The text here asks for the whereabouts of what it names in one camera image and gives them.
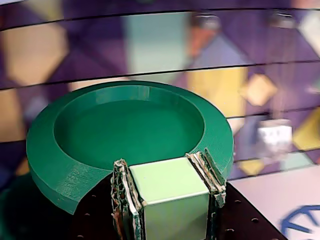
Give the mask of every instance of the blue logo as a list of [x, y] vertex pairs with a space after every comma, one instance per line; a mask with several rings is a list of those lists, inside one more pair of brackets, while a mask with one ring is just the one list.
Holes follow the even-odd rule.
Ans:
[[306, 206], [302, 206], [300, 208], [298, 208], [297, 210], [293, 211], [292, 213], [290, 213], [285, 219], [282, 220], [281, 222], [281, 233], [283, 235], [285, 235], [286, 237], [288, 237], [288, 229], [293, 229], [293, 230], [297, 230], [303, 233], [307, 233], [307, 234], [312, 234], [312, 230], [292, 223], [293, 218], [296, 218], [299, 215], [305, 215], [308, 217], [308, 219], [310, 220], [310, 222], [315, 226], [315, 227], [319, 227], [319, 221], [315, 219], [315, 217], [313, 216], [313, 211], [319, 211], [320, 210], [320, 205], [306, 205]]

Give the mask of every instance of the beige geometric shape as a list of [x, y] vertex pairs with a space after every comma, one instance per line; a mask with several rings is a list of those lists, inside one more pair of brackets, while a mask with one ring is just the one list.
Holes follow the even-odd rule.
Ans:
[[235, 135], [245, 124], [244, 117], [237, 117], [237, 118], [229, 118], [227, 119], [233, 135]]
[[65, 31], [56, 23], [2, 32], [8, 76], [23, 86], [47, 80], [68, 53]]
[[240, 94], [253, 106], [263, 106], [276, 94], [277, 87], [263, 74], [254, 74]]
[[240, 89], [247, 76], [246, 67], [189, 71], [187, 88], [214, 104], [226, 117], [242, 117], [245, 101]]
[[28, 159], [25, 157], [15, 171], [16, 176], [22, 176], [29, 173]]
[[15, 89], [0, 90], [0, 142], [24, 140], [23, 115]]
[[295, 9], [318, 9], [320, 0], [292, 0], [292, 7]]
[[61, 0], [25, 0], [23, 3], [47, 21], [64, 18]]
[[238, 167], [243, 170], [248, 176], [256, 176], [264, 169], [265, 164], [260, 159], [252, 159], [239, 161]]
[[320, 12], [317, 10], [308, 11], [298, 29], [320, 57]]
[[85, 80], [85, 81], [74, 81], [68, 84], [69, 90], [74, 91], [77, 89], [82, 89], [85, 87], [89, 87], [96, 84], [104, 84], [109, 82], [116, 82], [116, 81], [128, 81], [129, 79], [126, 77], [112, 77], [112, 78], [103, 78], [103, 79], [92, 79], [92, 80]]
[[320, 148], [320, 107], [317, 107], [293, 133], [293, 143], [300, 150]]

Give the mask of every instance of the geometric patterned wall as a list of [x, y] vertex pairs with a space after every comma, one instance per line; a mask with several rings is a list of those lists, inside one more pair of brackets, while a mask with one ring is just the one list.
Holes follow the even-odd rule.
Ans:
[[[231, 179], [320, 163], [320, 96], [314, 91], [320, 80], [318, 7], [314, 0], [1, 5], [0, 188], [28, 171], [26, 132], [44, 107], [75, 89], [116, 80], [172, 84], [215, 104], [234, 131]], [[269, 8], [289, 9], [298, 29], [268, 27]], [[218, 16], [221, 31], [194, 24], [191, 10], [198, 9]], [[288, 34], [295, 51], [284, 58]], [[255, 129], [283, 91], [294, 149], [287, 159], [265, 165], [253, 148]]]

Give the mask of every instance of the green 3d-printed bowl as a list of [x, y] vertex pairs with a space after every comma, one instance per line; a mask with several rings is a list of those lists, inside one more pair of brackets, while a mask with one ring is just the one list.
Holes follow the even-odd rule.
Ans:
[[69, 93], [38, 115], [26, 141], [34, 182], [70, 214], [118, 159], [136, 165], [208, 148], [227, 178], [233, 146], [226, 118], [208, 101], [146, 81], [109, 82]]

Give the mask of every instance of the light green cube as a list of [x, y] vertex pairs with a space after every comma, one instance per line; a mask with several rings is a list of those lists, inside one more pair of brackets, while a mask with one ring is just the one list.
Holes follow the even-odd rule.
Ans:
[[209, 190], [186, 157], [129, 167], [144, 199], [146, 240], [206, 238]]

